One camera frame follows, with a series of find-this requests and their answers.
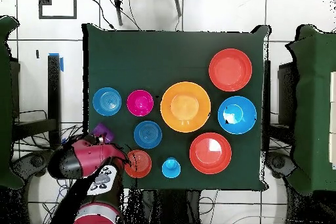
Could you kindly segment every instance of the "blue bowl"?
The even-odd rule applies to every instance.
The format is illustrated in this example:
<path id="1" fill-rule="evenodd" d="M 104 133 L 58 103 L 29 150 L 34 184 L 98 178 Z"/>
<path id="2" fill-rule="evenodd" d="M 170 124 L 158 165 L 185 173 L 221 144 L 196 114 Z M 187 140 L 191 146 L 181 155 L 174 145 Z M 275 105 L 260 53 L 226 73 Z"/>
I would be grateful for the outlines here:
<path id="1" fill-rule="evenodd" d="M 218 109 L 220 126 L 231 134 L 248 132 L 257 121 L 257 111 L 253 103 L 245 97 L 229 97 Z"/>
<path id="2" fill-rule="evenodd" d="M 141 148 L 154 148 L 162 139 L 162 131 L 157 123 L 144 121 L 134 130 L 134 140 Z"/>
<path id="3" fill-rule="evenodd" d="M 121 107 L 120 94 L 112 88 L 99 89 L 93 96 L 94 109 L 103 116 L 112 116 Z"/>
<path id="4" fill-rule="evenodd" d="M 174 158 L 168 158 L 166 161 L 162 164 L 162 174 L 166 178 L 176 178 L 178 175 L 180 175 L 181 172 L 181 166 Z"/>

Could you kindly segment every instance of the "orange bowl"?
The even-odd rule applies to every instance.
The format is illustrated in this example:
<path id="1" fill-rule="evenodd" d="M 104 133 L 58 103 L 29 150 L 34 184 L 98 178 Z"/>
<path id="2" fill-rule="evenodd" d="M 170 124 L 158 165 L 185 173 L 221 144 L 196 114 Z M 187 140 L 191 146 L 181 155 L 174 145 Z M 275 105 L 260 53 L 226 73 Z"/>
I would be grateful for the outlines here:
<path id="1" fill-rule="evenodd" d="M 210 98 L 201 86 L 180 82 L 166 90 L 160 110 L 169 127 L 179 132 L 192 132 L 206 123 L 211 111 Z"/>

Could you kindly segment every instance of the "floor tile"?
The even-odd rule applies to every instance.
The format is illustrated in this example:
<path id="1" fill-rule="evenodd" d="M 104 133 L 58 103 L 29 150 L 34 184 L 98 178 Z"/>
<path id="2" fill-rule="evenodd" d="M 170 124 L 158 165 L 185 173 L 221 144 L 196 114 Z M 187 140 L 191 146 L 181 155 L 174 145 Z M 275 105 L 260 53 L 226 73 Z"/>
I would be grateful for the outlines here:
<path id="1" fill-rule="evenodd" d="M 199 210 L 206 212 L 209 204 L 200 204 Z M 215 210 L 200 215 L 201 224 L 260 224 L 260 205 L 216 204 Z"/>
<path id="2" fill-rule="evenodd" d="M 286 205 L 262 205 L 261 224 L 285 224 Z"/>
<path id="3" fill-rule="evenodd" d="M 7 41 L 7 45 L 9 47 L 12 58 L 18 58 L 18 50 L 16 46 L 16 41 Z"/>
<path id="4" fill-rule="evenodd" d="M 82 41 L 19 41 L 18 48 L 20 110 L 41 109 L 47 112 L 48 55 L 59 53 L 64 60 L 64 71 L 60 74 L 61 121 L 83 121 Z"/>
<path id="5" fill-rule="evenodd" d="M 262 192 L 262 202 L 270 204 L 286 204 L 287 189 L 284 180 L 274 178 L 271 171 L 265 167 L 264 181 L 269 188 Z"/>
<path id="6" fill-rule="evenodd" d="M 287 43 L 269 43 L 268 54 L 270 60 L 270 111 L 279 113 L 279 65 L 292 62 L 291 53 L 285 48 Z M 277 123 L 278 116 L 271 114 L 271 123 Z"/>
<path id="7" fill-rule="evenodd" d="M 184 31 L 250 32 L 264 16 L 265 0 L 184 0 Z"/>
<path id="8" fill-rule="evenodd" d="M 270 40 L 293 41 L 301 24 L 329 32 L 336 27 L 335 0 L 267 0 Z"/>
<path id="9" fill-rule="evenodd" d="M 59 202 L 66 195 L 66 189 L 60 187 L 56 179 L 48 172 L 42 177 L 32 177 L 29 190 L 28 202 Z"/>
<path id="10" fill-rule="evenodd" d="M 200 196 L 200 202 L 209 201 L 202 197 L 215 199 L 216 190 L 203 190 Z M 260 192 L 250 190 L 219 190 L 216 203 L 260 203 Z"/>
<path id="11" fill-rule="evenodd" d="M 175 26 L 178 23 L 177 9 L 175 0 L 130 0 L 131 10 L 141 30 L 165 30 L 175 31 Z M 105 19 L 111 23 L 117 30 L 137 30 L 137 26 L 121 13 L 123 25 L 120 27 L 117 19 L 116 8 L 111 4 L 110 0 L 100 0 L 103 15 Z M 129 0 L 123 0 L 121 4 L 122 11 L 133 19 L 129 8 Z M 111 30 L 108 23 L 100 14 L 101 28 Z M 182 20 L 177 26 L 180 30 Z"/>
<path id="12" fill-rule="evenodd" d="M 0 16 L 3 15 L 16 18 L 16 0 L 0 0 Z M 9 39 L 16 39 L 16 30 L 10 33 Z"/>
<path id="13" fill-rule="evenodd" d="M 67 15 L 73 5 L 73 0 L 52 0 L 46 10 Z M 39 19 L 39 0 L 18 0 L 18 21 L 19 39 L 83 39 L 81 24 L 98 25 L 99 7 L 92 0 L 77 0 L 77 19 Z"/>
<path id="14" fill-rule="evenodd" d="M 50 212 L 55 210 L 55 204 L 45 203 Z M 28 213 L 30 217 L 30 224 L 43 224 L 49 222 L 48 211 L 43 207 L 42 203 L 28 203 Z"/>

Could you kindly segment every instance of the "pink bowl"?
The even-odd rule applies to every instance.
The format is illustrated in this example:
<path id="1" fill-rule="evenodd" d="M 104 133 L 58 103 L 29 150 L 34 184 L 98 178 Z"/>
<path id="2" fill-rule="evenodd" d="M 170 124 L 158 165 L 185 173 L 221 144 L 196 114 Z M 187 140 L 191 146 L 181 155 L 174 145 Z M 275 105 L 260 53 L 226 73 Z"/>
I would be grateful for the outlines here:
<path id="1" fill-rule="evenodd" d="M 138 117 L 147 115 L 153 106 L 153 97 L 144 90 L 133 91 L 127 98 L 129 112 Z"/>

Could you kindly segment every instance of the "red bowl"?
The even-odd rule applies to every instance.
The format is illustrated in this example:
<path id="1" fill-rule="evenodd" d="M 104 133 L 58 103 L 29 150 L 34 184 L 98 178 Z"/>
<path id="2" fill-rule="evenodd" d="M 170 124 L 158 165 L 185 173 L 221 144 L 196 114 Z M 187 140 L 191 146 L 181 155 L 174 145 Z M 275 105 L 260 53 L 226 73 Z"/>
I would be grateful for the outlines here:
<path id="1" fill-rule="evenodd" d="M 150 156 L 143 150 L 132 150 L 127 154 L 132 163 L 125 165 L 126 173 L 132 178 L 145 177 L 152 168 L 152 160 Z"/>
<path id="2" fill-rule="evenodd" d="M 223 91 L 237 91 L 251 79 L 252 64 L 244 52 L 225 49 L 212 58 L 209 76 L 217 88 Z"/>
<path id="3" fill-rule="evenodd" d="M 204 174 L 216 174 L 231 161 L 231 146 L 218 133 L 203 133 L 192 141 L 189 157 L 192 165 Z"/>

